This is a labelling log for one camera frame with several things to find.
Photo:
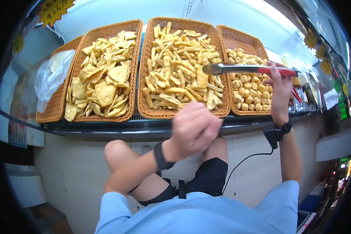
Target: shirt sleeve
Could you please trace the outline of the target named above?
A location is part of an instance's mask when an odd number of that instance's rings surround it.
[[[117,192],[108,192],[101,199],[100,220],[95,234],[116,233],[131,216],[127,198]]]
[[[281,233],[296,233],[298,222],[299,184],[285,181],[272,188],[255,207],[268,223]]]

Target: tiled floor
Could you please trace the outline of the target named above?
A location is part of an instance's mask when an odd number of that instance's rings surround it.
[[[302,200],[317,184],[324,164],[314,162],[314,143],[322,131],[320,116],[294,125],[302,156],[303,174],[299,199]],[[270,152],[271,148],[262,131],[225,136],[228,143],[231,170],[253,153]],[[66,214],[74,233],[93,233],[99,220],[99,209],[104,184],[110,175],[104,158],[104,146],[110,139],[84,139],[46,134],[44,148],[35,150],[35,169],[43,176],[49,203]],[[141,153],[143,146],[153,147],[157,142],[127,142]],[[190,181],[198,168],[200,155],[179,161],[163,171],[173,185],[178,180]],[[272,155],[253,156],[244,161],[232,174],[224,196],[237,199],[254,207],[275,185],[281,183],[279,150]],[[128,196],[130,209],[135,213],[142,208]]]

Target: red tong handle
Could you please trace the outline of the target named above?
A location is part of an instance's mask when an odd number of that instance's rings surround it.
[[[294,97],[298,100],[299,103],[302,103],[302,99],[299,97],[298,92],[296,89],[293,87],[292,93],[294,94]]]
[[[286,70],[286,69],[281,69],[281,68],[277,68],[278,71],[280,71],[280,74],[282,76],[296,76],[296,72],[295,71],[291,71],[291,70]],[[257,69],[258,73],[265,73],[265,74],[270,74],[270,68],[266,68],[266,67],[259,67]]]

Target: wrist strap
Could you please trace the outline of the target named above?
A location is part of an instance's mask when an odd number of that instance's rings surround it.
[[[175,162],[166,162],[165,161],[164,154],[162,153],[162,143],[163,142],[164,142],[164,140],[157,143],[153,148],[154,157],[156,159],[157,168],[159,170],[169,169],[169,168],[173,167],[173,165],[175,164]]]
[[[291,131],[291,128],[292,128],[292,122],[291,122],[291,120],[289,120],[287,123],[282,125],[282,127],[280,129],[276,130],[276,140],[278,142],[282,141],[283,135],[289,133]]]

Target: white plastic bag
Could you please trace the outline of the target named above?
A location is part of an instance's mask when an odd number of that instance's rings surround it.
[[[40,66],[35,80],[37,111],[43,113],[52,95],[64,82],[75,50],[61,51]]]

